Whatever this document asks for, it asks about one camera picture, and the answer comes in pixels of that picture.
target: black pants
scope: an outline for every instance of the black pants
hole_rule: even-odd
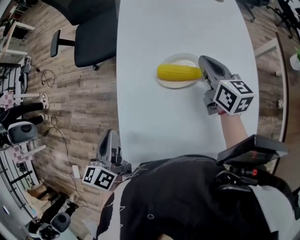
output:
[[[56,200],[56,202],[43,213],[40,222],[50,224],[51,220],[56,216],[56,214],[58,214],[58,211],[65,204],[65,201],[66,198],[64,196],[61,196],[58,200]],[[71,203],[66,209],[65,213],[67,213],[69,216],[72,216],[77,208],[78,206],[76,204]]]
[[[32,124],[37,125],[43,122],[42,116],[37,116],[26,120],[17,119],[17,118],[21,117],[25,113],[39,111],[39,110],[43,110],[43,103],[30,103],[30,104],[23,104],[23,105],[12,107],[0,113],[0,123],[3,125],[3,127],[6,130],[8,129],[8,126],[10,124],[16,122],[22,122],[22,121],[31,122]]]

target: wrist strap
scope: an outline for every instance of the wrist strap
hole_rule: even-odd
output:
[[[217,114],[218,114],[218,115],[222,115],[222,114],[224,114],[224,113],[226,113],[226,111],[223,110],[223,111],[218,112]]]

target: power cord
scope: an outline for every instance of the power cord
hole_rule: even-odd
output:
[[[71,161],[70,161],[70,159],[69,159],[69,151],[68,151],[68,148],[67,148],[67,141],[66,141],[64,135],[62,134],[62,132],[61,132],[60,130],[57,129],[57,127],[56,127],[56,125],[57,125],[57,118],[56,118],[56,116],[54,116],[54,115],[51,116],[51,124],[52,124],[52,127],[50,127],[48,130],[46,130],[46,131],[43,133],[43,135],[42,135],[41,137],[46,137],[46,136],[48,135],[50,129],[52,129],[52,128],[56,129],[56,130],[60,133],[62,139],[63,139],[64,142],[65,142],[65,147],[66,147],[66,151],[67,151],[67,160],[69,161],[69,164],[70,164],[70,166],[72,167]],[[76,190],[77,194],[82,198],[82,200],[83,200],[83,201],[85,202],[85,204],[86,204],[86,206],[79,206],[79,208],[83,208],[83,207],[88,208],[88,207],[89,207],[88,203],[85,201],[85,199],[80,195],[80,193],[79,193],[78,190],[77,190],[77,185],[76,185],[76,182],[74,181],[74,179],[72,178],[72,173],[73,173],[73,172],[70,173],[70,178],[71,178],[72,181],[74,182],[75,190]]]
[[[41,75],[41,83],[42,83],[42,85],[44,85],[45,82],[47,83],[48,87],[52,87],[54,85],[56,75],[55,75],[55,73],[52,70],[45,69],[45,70],[41,71],[38,67],[34,66],[33,64],[31,64],[31,65],[36,69],[36,71],[38,73],[42,73],[42,75]],[[47,79],[46,74],[45,74],[46,71],[49,71],[49,72],[53,73],[54,80],[53,80],[52,84],[49,84],[49,82],[48,82],[48,79]]]

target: floor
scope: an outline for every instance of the floor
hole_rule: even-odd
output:
[[[244,16],[253,48],[275,37],[275,32],[286,32],[278,28],[279,21],[271,10],[266,7],[255,8],[256,21],[251,23],[250,16],[243,6],[240,6]],[[74,50],[65,48],[56,58],[50,58],[50,42],[53,33],[61,29],[61,37],[74,39],[75,26],[54,8],[40,2],[26,12],[23,23],[36,29],[24,41],[27,51],[32,56],[32,64],[41,70],[50,69],[55,75],[55,84],[48,87],[41,85],[41,74],[31,71],[28,93],[47,93],[50,99],[48,115],[57,117],[56,127],[63,133],[71,164],[85,169],[89,159],[95,156],[97,143],[107,129],[118,130],[117,93],[116,93],[116,59],[106,61],[99,71],[94,72],[90,67],[76,68],[74,65]],[[275,55],[262,57],[257,61],[260,88],[260,117],[258,133],[274,139],[279,138],[282,111],[277,109],[277,101],[282,98],[281,79],[272,75],[279,69],[279,61]],[[52,74],[49,84],[54,79]],[[38,127],[39,132],[45,132],[51,123]],[[40,179],[58,191],[71,194],[75,185],[70,177],[72,168],[66,158],[66,148],[60,133],[51,129],[45,139],[40,140],[47,145],[47,149],[35,155],[34,166]],[[84,196],[88,207],[81,207],[72,216],[71,229],[79,237],[84,238],[88,230],[82,220],[86,218],[99,221],[101,206],[105,195],[75,180],[77,190]],[[80,199],[79,205],[85,202]]]

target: white table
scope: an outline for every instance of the white table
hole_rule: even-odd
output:
[[[24,23],[20,23],[20,22],[17,22],[17,21],[14,22],[13,25],[10,27],[8,34],[6,35],[7,40],[6,40],[5,44],[2,46],[2,49],[0,50],[1,51],[0,52],[0,60],[5,54],[14,54],[14,55],[21,55],[21,56],[27,56],[28,55],[27,52],[22,52],[22,51],[16,51],[16,50],[9,49],[10,40],[13,36],[14,30],[15,30],[16,27],[25,28],[25,29],[28,29],[28,30],[31,30],[31,31],[33,31],[35,29],[34,27],[31,27],[31,26],[26,25]]]
[[[225,150],[220,117],[203,103],[208,86],[171,90],[156,69],[177,53],[207,55],[240,75],[256,93],[241,118],[257,132],[258,77],[244,19],[235,1],[122,0],[117,43],[117,92],[123,158],[133,164],[183,154],[216,157]]]

